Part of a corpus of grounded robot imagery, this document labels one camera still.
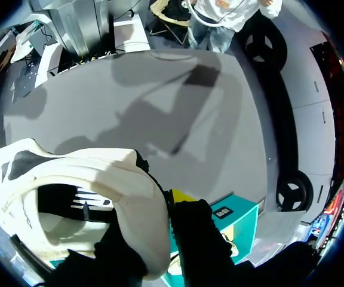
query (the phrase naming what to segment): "car door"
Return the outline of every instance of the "car door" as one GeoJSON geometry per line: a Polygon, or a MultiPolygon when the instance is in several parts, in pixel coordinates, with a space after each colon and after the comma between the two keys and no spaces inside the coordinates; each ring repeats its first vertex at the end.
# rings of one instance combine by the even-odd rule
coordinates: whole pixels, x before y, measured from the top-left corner
{"type": "Polygon", "coordinates": [[[332,175],[335,129],[331,103],[293,109],[298,141],[299,170],[306,175],[332,175]]]}

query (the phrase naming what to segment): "white jacket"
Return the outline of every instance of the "white jacket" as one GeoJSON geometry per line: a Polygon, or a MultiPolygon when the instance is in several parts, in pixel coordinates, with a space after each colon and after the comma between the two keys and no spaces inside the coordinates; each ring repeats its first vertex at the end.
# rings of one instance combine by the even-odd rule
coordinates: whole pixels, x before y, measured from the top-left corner
{"type": "Polygon", "coordinates": [[[195,9],[197,12],[216,21],[223,26],[239,32],[245,22],[259,9],[267,18],[277,17],[281,11],[282,0],[273,0],[273,3],[264,7],[259,0],[223,0],[229,4],[229,8],[220,8],[217,0],[197,0],[195,9]]]}

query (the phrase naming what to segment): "sleeve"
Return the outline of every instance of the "sleeve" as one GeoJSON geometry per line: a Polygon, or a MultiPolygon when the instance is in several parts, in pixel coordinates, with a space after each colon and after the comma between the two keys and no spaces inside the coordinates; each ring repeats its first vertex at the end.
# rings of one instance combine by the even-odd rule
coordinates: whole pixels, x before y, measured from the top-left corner
{"type": "Polygon", "coordinates": [[[281,11],[282,7],[282,0],[273,0],[273,3],[270,6],[262,6],[260,4],[260,11],[261,14],[267,18],[274,18],[277,17],[281,11]]]}

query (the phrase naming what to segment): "hand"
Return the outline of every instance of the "hand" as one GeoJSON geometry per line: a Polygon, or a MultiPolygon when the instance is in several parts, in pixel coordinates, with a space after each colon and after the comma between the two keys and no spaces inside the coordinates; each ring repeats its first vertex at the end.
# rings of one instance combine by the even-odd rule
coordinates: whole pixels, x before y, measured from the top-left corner
{"type": "Polygon", "coordinates": [[[259,0],[259,1],[260,1],[260,4],[262,6],[265,6],[265,7],[270,6],[270,5],[273,4],[273,0],[259,0]]]}

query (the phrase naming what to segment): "jeans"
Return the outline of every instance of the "jeans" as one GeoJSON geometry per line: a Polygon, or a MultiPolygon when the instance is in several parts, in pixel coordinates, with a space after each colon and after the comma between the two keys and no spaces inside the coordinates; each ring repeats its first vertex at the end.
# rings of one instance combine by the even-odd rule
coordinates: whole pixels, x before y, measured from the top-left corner
{"type": "MultiPolygon", "coordinates": [[[[209,19],[197,12],[197,15],[205,22],[215,23],[214,20],[209,19]]],[[[186,41],[185,48],[197,49],[202,40],[209,35],[207,50],[225,53],[231,45],[235,31],[225,27],[208,27],[201,24],[194,16],[191,17],[188,27],[188,41],[186,41]]]]}

